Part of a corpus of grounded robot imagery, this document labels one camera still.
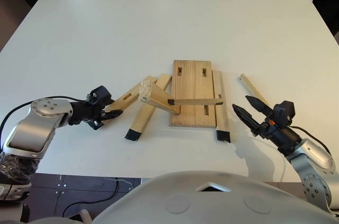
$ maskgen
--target black end cap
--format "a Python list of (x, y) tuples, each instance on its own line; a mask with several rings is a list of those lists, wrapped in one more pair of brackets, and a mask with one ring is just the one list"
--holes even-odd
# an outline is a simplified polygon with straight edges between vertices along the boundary
[(222, 130), (217, 130), (217, 139), (218, 141), (222, 142), (229, 142), (231, 143), (231, 137), (229, 134), (229, 131), (222, 131)]
[(129, 129), (125, 138), (131, 141), (138, 141), (142, 133)]

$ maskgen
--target wood grain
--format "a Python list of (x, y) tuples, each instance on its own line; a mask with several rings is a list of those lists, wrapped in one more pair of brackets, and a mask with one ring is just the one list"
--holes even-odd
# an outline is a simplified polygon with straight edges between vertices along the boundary
[(223, 105), (216, 106), (217, 139), (219, 141), (230, 142), (225, 84), (221, 71), (213, 70), (213, 86), (215, 98), (221, 98), (224, 102)]
[[(157, 78), (152, 76), (147, 76), (144, 80), (149, 80), (151, 82), (156, 82)], [(112, 110), (125, 110), (128, 108), (134, 101), (138, 99), (139, 96), (139, 87), (140, 82), (136, 84), (131, 90), (123, 94), (120, 98), (114, 101), (111, 105), (105, 108), (105, 112), (110, 112)], [(107, 124), (111, 120), (102, 121), (103, 124)]]
[[(214, 98), (210, 61), (174, 61), (172, 75), (174, 99)], [(215, 107), (181, 106), (180, 115), (171, 115), (170, 126), (214, 128)]]
[[(171, 82), (172, 77), (167, 74), (161, 74), (156, 85), (159, 86), (161, 89), (166, 90), (168, 85)], [(137, 117), (135, 118), (131, 129), (143, 133), (150, 118), (152, 117), (154, 111), (155, 111), (155, 106), (149, 105), (149, 104), (144, 104), (138, 113)]]

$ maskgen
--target wooden dowel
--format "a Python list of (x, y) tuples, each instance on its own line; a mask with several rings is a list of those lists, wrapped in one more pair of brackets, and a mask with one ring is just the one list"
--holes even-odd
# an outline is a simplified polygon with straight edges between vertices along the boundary
[(168, 99), (169, 105), (222, 105), (223, 100), (219, 98), (176, 98)]
[[(147, 76), (144, 80), (149, 80), (150, 82), (156, 82), (157, 78), (152, 77), (152, 76)], [(114, 101), (111, 105), (107, 106), (105, 108), (105, 112), (110, 112), (112, 110), (125, 110), (126, 108), (128, 108), (134, 101), (138, 99), (140, 83), (141, 82), (136, 84), (131, 90), (126, 92), (116, 101)], [(107, 124), (110, 121), (111, 120), (105, 120), (105, 121), (102, 121), (102, 123)]]

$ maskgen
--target rectangular slot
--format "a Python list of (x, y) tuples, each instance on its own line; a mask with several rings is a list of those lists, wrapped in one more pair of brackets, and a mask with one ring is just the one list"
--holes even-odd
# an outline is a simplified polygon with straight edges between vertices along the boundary
[(129, 93), (129, 94), (127, 94), (122, 100), (125, 101), (125, 100), (127, 100), (130, 96), (132, 96), (132, 94)]
[(204, 109), (204, 112), (205, 112), (205, 115), (209, 115), (209, 112), (208, 112), (208, 106), (203, 106), (203, 109)]

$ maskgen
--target wooden board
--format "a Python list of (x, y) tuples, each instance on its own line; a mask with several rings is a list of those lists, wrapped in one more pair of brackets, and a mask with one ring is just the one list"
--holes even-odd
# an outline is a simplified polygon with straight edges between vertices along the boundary
[[(174, 61), (172, 75), (173, 98), (214, 98), (210, 61)], [(179, 115), (172, 115), (170, 126), (214, 128), (215, 107), (181, 106)]]

